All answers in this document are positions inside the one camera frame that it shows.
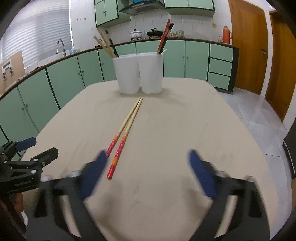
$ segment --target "cutting board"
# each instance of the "cutting board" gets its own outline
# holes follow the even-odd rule
[[[4,80],[2,75],[2,66],[4,66],[9,60],[11,60],[13,75],[10,75],[9,68],[7,68],[5,70],[6,80]],[[17,82],[20,77],[25,75],[22,52],[19,51],[0,63],[0,70],[0,95],[3,95],[6,89]]]

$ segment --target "cooking pot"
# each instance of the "cooking pot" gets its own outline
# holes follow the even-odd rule
[[[147,32],[147,35],[150,37],[160,37],[163,35],[163,31],[156,30],[156,28],[152,28],[151,31]]]
[[[130,32],[130,37],[131,39],[140,39],[142,38],[142,32],[135,29],[134,31]]]

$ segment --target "beige tablecloth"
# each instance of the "beige tablecloth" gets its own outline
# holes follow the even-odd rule
[[[123,95],[116,81],[88,86],[45,126],[23,159],[56,147],[43,175],[66,176],[107,149],[138,97],[143,102],[112,180],[106,178],[119,141],[88,210],[108,240],[189,240],[212,202],[188,165],[189,149],[234,178],[253,176],[273,227],[278,198],[265,158],[231,107],[207,82],[164,78],[163,91]],[[24,194],[26,204],[33,191]],[[233,199],[219,234],[231,218]],[[65,204],[65,213],[69,207]],[[77,234],[73,220],[67,222]]]

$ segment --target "wooden chopstick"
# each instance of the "wooden chopstick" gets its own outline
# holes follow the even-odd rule
[[[105,32],[106,32],[106,34],[107,34],[107,37],[109,38],[109,41],[110,41],[110,44],[111,44],[111,46],[112,46],[112,48],[113,48],[114,54],[115,54],[117,57],[119,57],[119,55],[118,55],[118,53],[117,53],[117,51],[116,51],[116,48],[115,48],[115,46],[114,46],[114,44],[113,44],[113,41],[112,41],[112,39],[111,39],[111,36],[110,36],[110,34],[109,34],[109,32],[108,32],[108,30],[106,29]]]
[[[94,36],[94,39],[98,42],[99,45],[101,45],[101,46],[103,47],[103,49],[107,52],[107,54],[109,54],[110,57],[113,58],[113,55],[109,52],[109,50],[108,50],[107,47],[102,43],[102,41],[99,40],[97,36]]]
[[[136,114],[137,114],[137,112],[138,112],[138,110],[139,110],[139,108],[140,108],[140,105],[141,105],[142,101],[143,101],[143,97],[140,98],[140,101],[139,101],[139,103],[137,104],[137,107],[136,107],[135,111],[133,112],[133,115],[131,116],[130,121],[128,122],[128,125],[127,125],[127,127],[126,127],[126,131],[124,132],[124,135],[123,135],[123,137],[122,137],[122,139],[121,139],[121,142],[120,142],[120,144],[119,144],[119,147],[118,147],[118,149],[117,149],[117,152],[116,152],[116,154],[115,154],[115,157],[114,157],[114,159],[113,159],[112,165],[111,165],[111,167],[110,167],[110,169],[109,169],[109,172],[108,172],[108,175],[107,175],[107,178],[108,178],[109,180],[112,179],[112,176],[113,176],[113,173],[114,173],[114,171],[115,171],[116,165],[117,165],[117,163],[118,163],[118,160],[119,160],[120,154],[121,154],[122,149],[123,149],[123,147],[124,147],[124,144],[125,144],[125,142],[126,142],[126,138],[128,137],[128,133],[129,133],[129,131],[130,131],[130,129],[131,129],[131,125],[133,124],[133,121],[134,121],[134,119],[135,119],[135,117],[136,117]]]
[[[126,119],[124,120],[124,122],[122,123],[121,127],[119,128],[119,131],[117,132],[117,134],[115,135],[115,137],[113,138],[113,141],[111,142],[110,146],[108,147],[107,149],[107,152],[106,152],[106,155],[107,155],[107,158],[110,156],[116,142],[118,141],[122,131],[124,130],[128,120],[130,119],[131,115],[133,114],[135,108],[137,107],[139,101],[140,101],[141,98],[139,98],[136,103],[134,104],[133,108],[131,109],[131,111],[129,112],[128,116],[126,117]]]
[[[104,42],[106,43],[108,50],[110,51],[111,55],[113,56],[112,58],[116,58],[115,54],[113,53],[113,51],[110,48],[110,45],[108,44],[107,39],[105,38],[104,32],[101,30],[101,28],[98,28],[98,31],[99,31],[101,37],[103,38]]]
[[[172,31],[173,26],[174,26],[174,24],[171,23],[171,24],[170,24],[170,27],[169,27],[169,29],[168,29],[167,36],[165,37],[165,40],[163,41],[163,45],[161,46],[161,49],[160,49],[159,54],[161,54],[161,53],[163,52],[163,49],[164,49],[165,44],[166,44],[166,42],[167,42],[167,40],[168,40],[168,38],[169,38],[169,36],[170,36],[170,32]]]
[[[160,40],[160,43],[158,46],[157,54],[160,53],[161,46],[163,45],[165,37],[167,36],[169,26],[170,26],[170,19],[168,19],[167,25],[165,26],[165,30],[163,31],[163,35],[161,36],[161,40]]]

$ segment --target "window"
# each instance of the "window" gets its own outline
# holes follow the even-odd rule
[[[58,39],[63,40],[65,50],[72,48],[69,0],[32,0],[16,15],[2,39],[2,59],[21,50],[25,68],[56,54]]]

